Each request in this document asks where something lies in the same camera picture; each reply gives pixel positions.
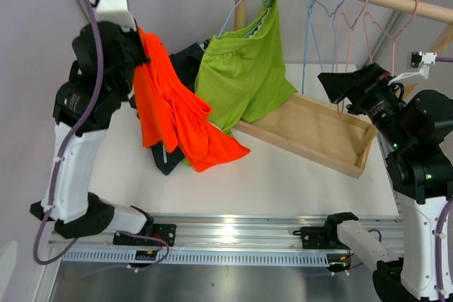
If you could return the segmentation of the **blue hanger of black shorts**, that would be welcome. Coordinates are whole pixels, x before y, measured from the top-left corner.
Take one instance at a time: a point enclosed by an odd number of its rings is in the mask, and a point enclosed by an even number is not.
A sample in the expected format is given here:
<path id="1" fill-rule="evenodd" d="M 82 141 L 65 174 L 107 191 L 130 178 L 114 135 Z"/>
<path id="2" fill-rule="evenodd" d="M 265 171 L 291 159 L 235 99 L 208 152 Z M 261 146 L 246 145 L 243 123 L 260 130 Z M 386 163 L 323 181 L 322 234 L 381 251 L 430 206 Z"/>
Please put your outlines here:
<path id="1" fill-rule="evenodd" d="M 338 29 L 337 29 L 337 15 L 339 10 L 342 8 L 343 4 L 345 3 L 346 0 L 341 0 L 335 7 L 333 11 L 329 11 L 327 7 L 320 2 L 319 0 L 314 0 L 314 3 L 319 5 L 326 15 L 330 18 L 331 20 L 331 27 L 333 31 L 333 56 L 332 56 L 332 64 L 331 64 L 331 70 L 336 71 L 337 70 L 337 56 L 338 56 Z"/>

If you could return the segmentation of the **pink hanger of camouflage shorts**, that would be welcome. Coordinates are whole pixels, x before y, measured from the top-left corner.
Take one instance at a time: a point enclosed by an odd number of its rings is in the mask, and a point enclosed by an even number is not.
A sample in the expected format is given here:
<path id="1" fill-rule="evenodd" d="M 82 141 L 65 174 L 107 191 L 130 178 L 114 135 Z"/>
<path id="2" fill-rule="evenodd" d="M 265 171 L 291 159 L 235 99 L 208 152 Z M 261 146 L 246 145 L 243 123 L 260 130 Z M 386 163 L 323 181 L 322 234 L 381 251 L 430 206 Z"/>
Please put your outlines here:
<path id="1" fill-rule="evenodd" d="M 350 55 L 351 55 L 351 46 L 352 46 L 352 40 L 353 40 L 353 34 L 355 32 L 355 28 L 358 24 L 359 19 L 361 19 L 362 15 L 364 14 L 365 10 L 367 9 L 369 0 L 365 0 L 362 8 L 360 9 L 360 12 L 357 14 L 355 19 L 353 21 L 350 21 L 348 17 L 346 16 L 345 11 L 341 11 L 340 14 L 343 17 L 345 24 L 347 25 L 349 29 L 349 36 L 348 36 L 348 46 L 347 46 L 347 53 L 346 53 L 346 62 L 345 62 L 345 71 L 348 71 L 348 67 L 350 65 Z"/>

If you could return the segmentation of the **pink hanger of teal shorts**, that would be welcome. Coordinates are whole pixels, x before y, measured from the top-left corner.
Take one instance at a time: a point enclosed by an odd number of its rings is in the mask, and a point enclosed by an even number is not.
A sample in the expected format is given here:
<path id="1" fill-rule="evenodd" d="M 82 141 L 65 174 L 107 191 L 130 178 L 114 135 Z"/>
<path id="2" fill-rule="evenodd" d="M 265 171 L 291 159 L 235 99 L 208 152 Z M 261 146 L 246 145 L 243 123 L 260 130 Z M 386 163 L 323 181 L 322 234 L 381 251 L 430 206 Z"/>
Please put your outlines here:
<path id="1" fill-rule="evenodd" d="M 368 52 L 368 61 L 367 64 L 372 64 L 377 60 L 376 53 L 374 52 L 376 50 L 375 47 L 372 47 L 370 44 L 370 39 L 369 39 L 369 30 L 368 30 L 368 24 L 376 26 L 380 33 L 382 34 L 383 38 L 385 40 L 389 40 L 391 42 L 392 50 L 391 50 L 391 75 L 395 74 L 394 68 L 395 68 L 395 51 L 396 51 L 396 43 L 398 42 L 400 36 L 404 33 L 405 29 L 413 22 L 415 17 L 418 14 L 418 9 L 420 7 L 420 1 L 419 0 L 413 0 L 413 9 L 409 12 L 410 13 L 410 18 L 408 21 L 399 28 L 399 30 L 394 31 L 392 28 L 385 28 L 382 26 L 378 21 L 376 21 L 370 11 L 366 11 L 365 14 L 362 17 L 362 22 L 363 22 L 363 28 L 364 28 L 364 35 L 365 35 L 365 42 L 366 42 L 366 47 L 367 47 L 367 52 Z"/>

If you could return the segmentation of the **orange shorts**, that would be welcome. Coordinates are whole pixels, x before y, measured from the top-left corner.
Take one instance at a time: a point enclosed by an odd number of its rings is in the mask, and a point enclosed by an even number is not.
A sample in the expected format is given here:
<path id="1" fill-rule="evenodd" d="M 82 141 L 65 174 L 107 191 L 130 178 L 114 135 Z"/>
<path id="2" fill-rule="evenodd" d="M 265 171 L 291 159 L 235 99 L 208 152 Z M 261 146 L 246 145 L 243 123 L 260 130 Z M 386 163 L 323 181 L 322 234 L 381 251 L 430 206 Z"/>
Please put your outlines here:
<path id="1" fill-rule="evenodd" d="M 142 145 L 162 142 L 168 152 L 180 148 L 197 172 L 247 156 L 251 150 L 212 124 L 212 108 L 178 78 L 160 38 L 138 29 L 150 61 L 134 70 L 133 89 L 142 129 Z"/>

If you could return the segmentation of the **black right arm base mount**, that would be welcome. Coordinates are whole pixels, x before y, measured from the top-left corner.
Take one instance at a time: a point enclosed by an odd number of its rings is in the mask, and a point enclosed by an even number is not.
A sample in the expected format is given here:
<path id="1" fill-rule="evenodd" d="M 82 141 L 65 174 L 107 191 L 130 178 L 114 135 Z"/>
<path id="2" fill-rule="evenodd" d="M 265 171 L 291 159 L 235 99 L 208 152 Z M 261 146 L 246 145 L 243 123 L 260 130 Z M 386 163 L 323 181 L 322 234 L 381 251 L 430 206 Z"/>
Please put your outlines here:
<path id="1" fill-rule="evenodd" d="M 340 250 L 345 249 L 344 245 L 334 242 L 322 226 L 305 226 L 292 232 L 298 237 L 305 250 Z"/>

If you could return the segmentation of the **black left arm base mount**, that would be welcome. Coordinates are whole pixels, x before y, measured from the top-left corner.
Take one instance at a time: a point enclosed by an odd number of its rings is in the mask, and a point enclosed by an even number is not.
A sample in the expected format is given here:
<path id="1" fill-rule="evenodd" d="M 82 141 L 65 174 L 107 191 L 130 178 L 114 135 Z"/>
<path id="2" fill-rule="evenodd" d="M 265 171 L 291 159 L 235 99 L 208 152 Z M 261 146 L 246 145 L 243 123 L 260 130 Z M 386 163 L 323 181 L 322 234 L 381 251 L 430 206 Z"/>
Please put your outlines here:
<path id="1" fill-rule="evenodd" d="M 173 247 L 176 239 L 176 229 L 177 226 L 175 224 L 155 223 L 152 229 L 142 231 L 138 235 L 129 236 L 116 232 L 113 237 L 113 245 L 159 247 L 161 245 L 160 242 L 150 240 L 150 238 L 158 238 L 166 242 L 169 247 Z"/>

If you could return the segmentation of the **lime green shorts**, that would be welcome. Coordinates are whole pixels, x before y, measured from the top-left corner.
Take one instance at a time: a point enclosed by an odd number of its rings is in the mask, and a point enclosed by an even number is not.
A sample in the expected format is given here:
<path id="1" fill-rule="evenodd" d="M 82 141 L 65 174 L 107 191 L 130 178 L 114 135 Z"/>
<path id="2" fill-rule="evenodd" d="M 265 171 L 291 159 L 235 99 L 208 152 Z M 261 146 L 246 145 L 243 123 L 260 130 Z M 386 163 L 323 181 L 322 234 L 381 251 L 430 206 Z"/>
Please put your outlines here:
<path id="1" fill-rule="evenodd" d="M 206 48 L 195 79 L 195 94 L 211 108 L 217 134 L 214 153 L 199 172 L 229 163 L 250 151 L 231 130 L 240 121 L 258 121 L 279 108 L 297 89 L 286 79 L 278 0 L 263 0 L 260 14 L 240 30 L 215 35 Z"/>

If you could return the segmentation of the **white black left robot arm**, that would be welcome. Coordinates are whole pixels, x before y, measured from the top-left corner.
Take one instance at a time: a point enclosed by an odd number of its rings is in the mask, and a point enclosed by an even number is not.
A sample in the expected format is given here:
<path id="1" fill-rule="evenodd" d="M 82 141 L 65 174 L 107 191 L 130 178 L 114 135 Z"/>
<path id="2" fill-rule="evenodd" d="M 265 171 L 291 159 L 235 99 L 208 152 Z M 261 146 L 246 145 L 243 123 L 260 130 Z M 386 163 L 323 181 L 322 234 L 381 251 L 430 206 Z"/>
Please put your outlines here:
<path id="1" fill-rule="evenodd" d="M 91 174 L 113 114 L 128 101 L 137 66 L 149 63 L 136 29 L 103 21 L 83 27 L 72 42 L 76 59 L 69 79 L 57 91 L 55 164 L 45 197 L 31 204 L 39 220 L 52 221 L 63 238 L 102 232 L 127 232 L 138 245 L 148 244 L 154 222 L 148 213 L 105 201 L 90 192 Z"/>

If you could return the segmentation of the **blue hanger of green shorts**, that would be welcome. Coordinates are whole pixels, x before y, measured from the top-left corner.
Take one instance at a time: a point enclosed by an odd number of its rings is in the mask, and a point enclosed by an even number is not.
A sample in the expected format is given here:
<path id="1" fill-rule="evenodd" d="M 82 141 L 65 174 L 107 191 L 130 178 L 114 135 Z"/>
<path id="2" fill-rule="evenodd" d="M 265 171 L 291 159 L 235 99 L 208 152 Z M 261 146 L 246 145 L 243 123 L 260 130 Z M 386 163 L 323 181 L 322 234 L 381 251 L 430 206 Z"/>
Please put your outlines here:
<path id="1" fill-rule="evenodd" d="M 268 9 L 273 6 L 273 0 L 257 0 L 261 2 L 265 7 L 265 12 L 268 12 Z M 234 30 L 240 30 L 245 26 L 246 22 L 246 2 L 247 0 L 235 0 L 234 6 L 231 8 L 229 14 L 224 21 L 219 33 L 217 34 L 217 38 L 219 39 L 223 36 L 226 32 L 227 24 L 229 23 L 230 19 L 234 19 Z"/>

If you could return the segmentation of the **blue hanger of orange shorts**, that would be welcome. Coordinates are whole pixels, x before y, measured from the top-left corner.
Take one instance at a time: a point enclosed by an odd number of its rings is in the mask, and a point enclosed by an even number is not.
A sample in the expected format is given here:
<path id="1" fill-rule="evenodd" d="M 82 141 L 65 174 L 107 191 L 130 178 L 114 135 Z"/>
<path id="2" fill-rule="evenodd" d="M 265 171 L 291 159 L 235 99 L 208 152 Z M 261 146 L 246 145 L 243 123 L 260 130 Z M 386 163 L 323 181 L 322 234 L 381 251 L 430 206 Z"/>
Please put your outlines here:
<path id="1" fill-rule="evenodd" d="M 302 87 L 301 92 L 305 94 L 306 92 L 306 66 L 308 64 L 308 58 L 311 51 L 311 39 L 314 40 L 315 50 L 320 57 L 319 47 L 316 39 L 316 33 L 314 32 L 314 24 L 313 24 L 313 12 L 314 12 L 314 5 L 317 0 L 304 0 L 306 6 L 306 27 L 305 27 L 305 34 L 304 34 L 304 53 L 303 53 L 303 62 L 302 62 Z"/>

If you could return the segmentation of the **black shorts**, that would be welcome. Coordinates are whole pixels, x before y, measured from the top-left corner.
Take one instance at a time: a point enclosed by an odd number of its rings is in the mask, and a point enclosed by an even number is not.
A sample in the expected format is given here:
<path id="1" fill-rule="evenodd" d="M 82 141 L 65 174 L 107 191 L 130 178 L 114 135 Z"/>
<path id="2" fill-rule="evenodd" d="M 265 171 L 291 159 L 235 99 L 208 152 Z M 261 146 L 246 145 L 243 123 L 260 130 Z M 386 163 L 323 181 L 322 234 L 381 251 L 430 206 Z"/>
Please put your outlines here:
<path id="1" fill-rule="evenodd" d="M 198 74 L 203 48 L 197 43 L 175 53 L 170 54 L 169 59 L 180 82 L 192 93 L 195 92 L 195 79 Z M 169 152 L 160 141 L 151 146 L 152 156 L 158 170 L 164 175 L 169 175 L 174 168 L 185 158 L 179 147 Z"/>

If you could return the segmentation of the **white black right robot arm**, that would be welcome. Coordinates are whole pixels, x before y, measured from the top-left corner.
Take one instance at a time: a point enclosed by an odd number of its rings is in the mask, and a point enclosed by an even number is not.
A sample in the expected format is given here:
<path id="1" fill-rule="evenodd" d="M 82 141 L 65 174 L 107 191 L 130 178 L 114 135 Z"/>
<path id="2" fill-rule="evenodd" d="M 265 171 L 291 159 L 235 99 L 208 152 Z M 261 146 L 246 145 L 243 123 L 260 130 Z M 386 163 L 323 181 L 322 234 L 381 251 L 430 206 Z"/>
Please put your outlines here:
<path id="1" fill-rule="evenodd" d="M 372 274 L 382 301 L 451 301 L 446 222 L 452 209 L 452 163 L 440 145 L 452 131 L 452 100 L 423 90 L 405 101 L 405 85 L 373 63 L 319 74 L 331 103 L 366 115 L 391 145 L 386 169 L 403 217 L 403 254 L 384 246 L 350 212 L 329 215 L 324 242 L 350 248 Z"/>

